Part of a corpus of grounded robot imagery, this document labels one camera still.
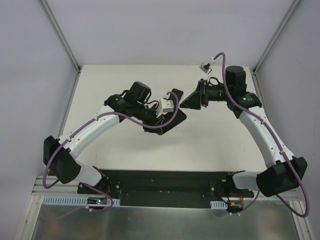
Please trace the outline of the phone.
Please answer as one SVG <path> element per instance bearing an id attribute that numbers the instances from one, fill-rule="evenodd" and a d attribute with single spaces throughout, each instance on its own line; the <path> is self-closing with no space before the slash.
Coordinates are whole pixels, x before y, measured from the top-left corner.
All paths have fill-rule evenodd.
<path id="1" fill-rule="evenodd" d="M 176 100 L 176 98 L 172 94 L 170 94 L 170 96 L 168 97 L 169 100 L 173 101 L 174 109 L 177 109 L 177 113 L 176 113 L 175 117 L 173 118 L 173 120 L 169 124 L 158 129 L 159 135 L 164 135 L 165 133 L 172 130 L 174 127 L 176 127 L 177 125 L 179 125 L 180 123 L 182 123 L 183 121 L 185 121 L 187 119 L 187 115 L 179 108 L 180 100 L 183 97 L 184 92 L 182 90 L 179 90 L 176 88 L 173 88 L 171 90 L 171 92 L 173 92 L 178 98 L 178 100 Z M 164 120 L 162 120 L 160 122 L 161 125 L 166 124 L 174 116 L 174 113 L 175 113 L 175 110 L 173 112 L 167 113 L 164 116 Z"/>

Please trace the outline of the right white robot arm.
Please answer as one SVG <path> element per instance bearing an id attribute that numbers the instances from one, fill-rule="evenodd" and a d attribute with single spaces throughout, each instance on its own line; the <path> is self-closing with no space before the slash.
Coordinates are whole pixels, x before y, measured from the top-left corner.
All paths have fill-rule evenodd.
<path id="1" fill-rule="evenodd" d="M 228 66 L 225 83 L 198 81 L 197 87 L 180 104 L 181 108 L 200 110 L 209 102 L 226 102 L 235 117 L 247 128 L 258 146 L 266 169 L 262 172 L 236 171 L 227 177 L 235 189 L 260 191 L 266 197 L 299 187 L 307 161 L 286 148 L 271 126 L 258 97 L 247 91 L 246 72 L 241 66 Z"/>

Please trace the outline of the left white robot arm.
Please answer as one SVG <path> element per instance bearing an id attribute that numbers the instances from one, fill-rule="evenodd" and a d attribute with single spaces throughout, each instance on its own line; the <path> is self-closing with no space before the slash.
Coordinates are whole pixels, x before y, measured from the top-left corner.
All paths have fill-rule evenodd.
<path id="1" fill-rule="evenodd" d="M 96 138 L 124 120 L 149 132 L 160 135 L 166 132 L 178 114 L 179 98 L 173 91 L 169 91 L 149 107 L 151 95 L 152 91 L 147 85 L 136 81 L 130 89 L 109 96 L 95 114 L 78 128 L 58 138 L 48 136 L 43 143 L 44 188 L 53 187 L 47 184 L 49 173 L 53 173 L 56 181 L 62 184 L 71 181 L 92 187 L 105 184 L 106 177 L 97 167 L 79 163 L 77 158 Z"/>

